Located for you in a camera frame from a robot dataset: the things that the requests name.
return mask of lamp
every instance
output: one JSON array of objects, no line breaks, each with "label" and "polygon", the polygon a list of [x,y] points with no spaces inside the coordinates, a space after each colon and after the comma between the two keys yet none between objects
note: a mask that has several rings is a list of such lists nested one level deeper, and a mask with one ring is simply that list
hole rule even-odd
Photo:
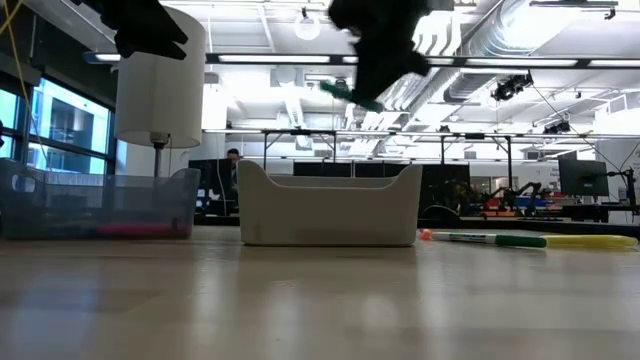
[{"label": "lamp", "polygon": [[307,13],[306,8],[302,8],[302,11],[293,23],[293,30],[298,38],[307,41],[313,40],[320,35],[320,31],[322,30],[320,19],[313,13]]},{"label": "lamp", "polygon": [[116,137],[155,149],[154,176],[160,174],[162,149],[200,145],[204,87],[204,27],[193,17],[166,8],[187,34],[180,45],[184,60],[134,53],[122,59],[118,74]]}]

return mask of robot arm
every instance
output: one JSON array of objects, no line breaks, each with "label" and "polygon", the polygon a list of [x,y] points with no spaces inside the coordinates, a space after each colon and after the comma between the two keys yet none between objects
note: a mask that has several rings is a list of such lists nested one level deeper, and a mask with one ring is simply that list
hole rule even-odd
[{"label": "robot arm", "polygon": [[506,189],[504,191],[504,197],[502,198],[502,201],[500,202],[500,207],[501,208],[506,208],[504,206],[504,204],[506,203],[506,204],[509,205],[510,208],[513,209],[515,207],[516,210],[518,210],[518,207],[516,206],[516,198],[518,196],[522,195],[529,188],[533,188],[533,191],[531,191],[531,202],[529,204],[529,207],[531,207],[535,202],[536,196],[538,196],[538,192],[542,188],[542,184],[541,183],[529,182],[525,186],[521,187],[518,190]]},{"label": "robot arm", "polygon": [[338,97],[367,107],[404,74],[426,75],[430,68],[413,51],[412,38],[420,18],[430,12],[426,0],[334,0],[331,21],[360,36],[353,45],[358,55],[355,88]]},{"label": "robot arm", "polygon": [[116,48],[125,58],[134,52],[178,60],[186,57],[177,44],[186,44],[189,38],[158,0],[71,1],[95,10],[103,24],[117,31]]}]

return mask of yellow cable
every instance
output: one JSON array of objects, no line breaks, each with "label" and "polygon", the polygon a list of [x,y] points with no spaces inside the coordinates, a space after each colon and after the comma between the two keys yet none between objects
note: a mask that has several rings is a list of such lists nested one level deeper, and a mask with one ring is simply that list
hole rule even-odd
[{"label": "yellow cable", "polygon": [[16,4],[15,9],[13,9],[11,14],[9,14],[9,0],[5,0],[5,3],[4,3],[5,12],[4,13],[7,15],[7,20],[5,20],[4,24],[2,24],[2,27],[0,27],[0,35],[2,35],[2,33],[6,30],[6,28],[9,27],[9,24],[11,24],[11,20],[13,20],[13,18],[16,16],[16,14],[18,13],[18,10],[20,10],[20,7],[22,6],[23,2],[24,2],[24,0],[18,0],[18,3]]},{"label": "yellow cable", "polygon": [[38,143],[40,143],[40,149],[42,150],[42,155],[44,155],[45,167],[51,170],[49,166],[49,156],[45,151],[44,144],[42,144],[42,139],[40,138],[40,129],[38,129],[38,122],[33,118],[33,113],[31,109],[31,101],[29,101],[29,93],[27,92],[27,87],[24,85],[24,75],[22,74],[22,66],[20,65],[20,59],[18,58],[18,47],[16,46],[16,39],[13,35],[13,27],[11,26],[11,20],[18,12],[18,9],[22,5],[22,0],[18,1],[16,4],[16,8],[13,9],[11,15],[9,14],[9,4],[5,4],[4,13],[7,16],[7,21],[2,28],[0,28],[0,35],[4,31],[5,27],[9,29],[9,38],[11,40],[11,48],[13,49],[13,58],[16,61],[16,68],[18,68],[18,79],[20,79],[20,86],[22,87],[22,95],[24,96],[24,101],[27,103],[27,113],[31,118],[31,122],[34,124],[34,128],[36,130],[36,139],[38,139]]}]

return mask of marker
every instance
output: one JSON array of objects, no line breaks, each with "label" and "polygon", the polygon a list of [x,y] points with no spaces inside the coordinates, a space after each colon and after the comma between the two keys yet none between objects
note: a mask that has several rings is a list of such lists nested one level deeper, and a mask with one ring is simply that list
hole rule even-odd
[{"label": "marker", "polygon": [[536,236],[496,235],[496,234],[466,234],[466,233],[433,233],[433,240],[457,241],[496,246],[519,246],[543,248],[547,240]]}]

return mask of cable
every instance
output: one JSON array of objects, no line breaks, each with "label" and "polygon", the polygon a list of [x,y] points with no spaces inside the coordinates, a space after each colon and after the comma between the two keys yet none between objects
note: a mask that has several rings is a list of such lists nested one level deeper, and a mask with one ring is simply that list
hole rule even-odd
[{"label": "cable", "polygon": [[167,177],[171,177],[171,158],[173,157],[173,138],[171,134],[169,134],[169,175]]},{"label": "cable", "polygon": [[9,2],[5,1],[4,8],[6,9],[5,15],[7,16],[7,20],[5,20],[4,24],[0,26],[0,35],[2,35],[2,33],[9,27],[13,18],[16,17],[16,15],[18,14],[18,10],[20,10],[23,2],[24,0],[18,0],[16,7],[13,9],[11,14],[9,14]]},{"label": "cable", "polygon": [[[556,108],[553,107],[553,105],[551,105],[551,103],[549,102],[549,100],[547,100],[547,98],[544,97],[544,95],[542,95],[542,93],[540,92],[540,90],[538,90],[538,88],[535,85],[531,85],[531,87],[538,93],[538,95],[540,95],[540,97],[542,98],[542,100],[544,100],[545,103],[547,103],[547,105],[549,105],[549,107],[551,108],[551,110],[553,110],[553,112],[558,115],[560,117],[560,119],[564,120],[564,116],[562,116],[558,110],[556,110]],[[580,134],[573,126],[571,126],[571,124],[569,124],[569,127],[571,128],[571,130],[573,132],[575,132],[577,135],[582,135]],[[616,170],[618,170],[618,172],[622,172],[620,170],[620,168],[614,164],[611,160],[609,160],[609,158],[607,158],[602,152],[600,152],[600,150],[596,149],[595,145],[593,145],[592,143],[588,142],[587,139],[580,137],[585,143],[587,143],[587,145],[589,145],[593,151],[595,151],[596,153],[598,153],[598,155],[602,156],[603,159],[605,159],[609,164],[611,164],[611,166],[613,166]]]},{"label": "cable", "polygon": [[[213,135],[216,140],[216,149],[218,148],[218,135]],[[218,183],[220,184],[220,191],[222,192],[222,206],[224,208],[224,216],[227,216],[227,195],[224,193],[224,186],[222,185],[222,177],[220,177],[220,159],[216,160],[216,171],[218,173]]]},{"label": "cable", "polygon": [[42,150],[42,154],[44,155],[45,167],[48,170],[51,170],[49,155],[45,151],[44,144],[42,143],[42,138],[40,138],[40,127],[38,126],[38,121],[33,116],[33,109],[31,108],[31,101],[29,100],[29,94],[27,92],[27,87],[24,85],[24,75],[22,74],[22,66],[20,65],[20,59],[18,57],[18,47],[16,46],[16,39],[13,35],[13,27],[11,26],[11,20],[18,13],[18,9],[22,5],[23,0],[19,0],[18,4],[16,4],[13,12],[9,14],[9,4],[5,3],[4,13],[7,17],[7,21],[0,28],[0,35],[4,31],[5,27],[9,29],[9,39],[11,40],[11,48],[13,50],[13,58],[16,62],[16,68],[18,70],[18,78],[20,80],[20,86],[22,88],[22,95],[24,96],[24,101],[27,103],[27,113],[29,114],[29,118],[31,119],[31,123],[34,124],[34,128],[36,130],[36,139],[38,139],[38,143],[40,144],[40,149]]},{"label": "cable", "polygon": [[633,150],[631,150],[631,152],[629,153],[629,155],[627,155],[627,157],[624,159],[624,161],[622,162],[622,165],[620,165],[620,168],[624,168],[624,166],[626,165],[627,161],[629,161],[629,158],[631,157],[631,155],[633,155],[633,153],[635,153],[636,149],[638,148],[638,146],[640,146],[640,142],[638,142],[636,144],[636,146],[633,148]]}]

